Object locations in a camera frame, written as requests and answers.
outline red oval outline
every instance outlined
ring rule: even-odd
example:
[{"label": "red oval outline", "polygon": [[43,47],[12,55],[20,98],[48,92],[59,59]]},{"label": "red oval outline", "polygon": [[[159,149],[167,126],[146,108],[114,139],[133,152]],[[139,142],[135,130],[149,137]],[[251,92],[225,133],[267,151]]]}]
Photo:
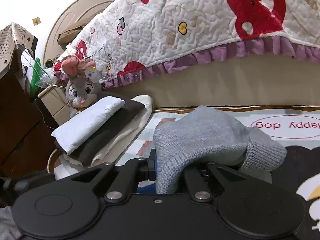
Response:
[{"label": "red oval outline", "polygon": [[[261,118],[261,119],[258,119],[256,121],[254,121],[250,127],[254,127],[252,126],[255,122],[257,121],[260,121],[260,120],[263,120],[263,119],[268,119],[268,118],[272,118],[272,117],[281,117],[281,116],[299,116],[299,117],[308,117],[308,118],[314,118],[314,119],[317,119],[320,121],[320,119],[318,118],[315,118],[315,117],[311,117],[311,116],[306,116],[306,115],[298,115],[298,114],[284,114],[284,115],[274,115],[274,116],[270,116],[270,117],[264,117],[264,118]],[[311,136],[311,137],[298,137],[298,138],[291,138],[291,137],[279,137],[279,136],[272,136],[272,135],[269,135],[270,137],[274,137],[274,138],[281,138],[281,139],[309,139],[309,138],[314,138],[314,137],[318,137],[320,135],[320,133],[316,136]]]}]

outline small screw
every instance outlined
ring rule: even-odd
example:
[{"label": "small screw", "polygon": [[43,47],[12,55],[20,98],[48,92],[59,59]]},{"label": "small screw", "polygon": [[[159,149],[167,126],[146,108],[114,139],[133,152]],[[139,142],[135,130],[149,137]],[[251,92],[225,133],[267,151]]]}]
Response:
[{"label": "small screw", "polygon": [[107,194],[107,198],[111,200],[119,199],[121,197],[122,197],[122,194],[119,191],[111,191]]},{"label": "small screw", "polygon": [[200,199],[200,200],[206,200],[210,197],[210,193],[206,192],[206,191],[198,191],[196,194],[195,194],[195,197],[197,199]]}]

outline white paper tag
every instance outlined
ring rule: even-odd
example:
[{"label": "white paper tag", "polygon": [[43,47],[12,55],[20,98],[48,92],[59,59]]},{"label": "white paper tag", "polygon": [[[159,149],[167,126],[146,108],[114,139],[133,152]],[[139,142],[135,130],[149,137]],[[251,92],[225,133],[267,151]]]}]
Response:
[{"label": "white paper tag", "polygon": [[96,77],[96,75],[98,74],[98,71],[95,67],[90,66],[84,71],[84,74],[86,78],[92,79]]}]

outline plush bunny toy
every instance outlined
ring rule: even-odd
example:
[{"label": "plush bunny toy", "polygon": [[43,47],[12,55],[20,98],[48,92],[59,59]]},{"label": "plush bunny toy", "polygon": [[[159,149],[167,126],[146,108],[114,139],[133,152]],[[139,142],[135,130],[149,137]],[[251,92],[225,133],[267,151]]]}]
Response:
[{"label": "plush bunny toy", "polygon": [[62,59],[61,67],[68,75],[69,82],[66,88],[66,98],[70,103],[70,118],[83,111],[97,100],[101,92],[101,85],[93,83],[85,75],[88,68],[95,69],[93,59],[79,60],[76,56],[67,56]]}]

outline brown cabinet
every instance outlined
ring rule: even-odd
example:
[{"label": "brown cabinet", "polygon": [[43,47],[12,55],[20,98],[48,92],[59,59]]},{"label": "brown cabinet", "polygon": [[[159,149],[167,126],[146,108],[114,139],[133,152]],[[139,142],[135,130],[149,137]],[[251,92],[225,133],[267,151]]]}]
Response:
[{"label": "brown cabinet", "polygon": [[14,73],[0,79],[0,170],[9,177],[44,170],[54,150],[51,131]]}]

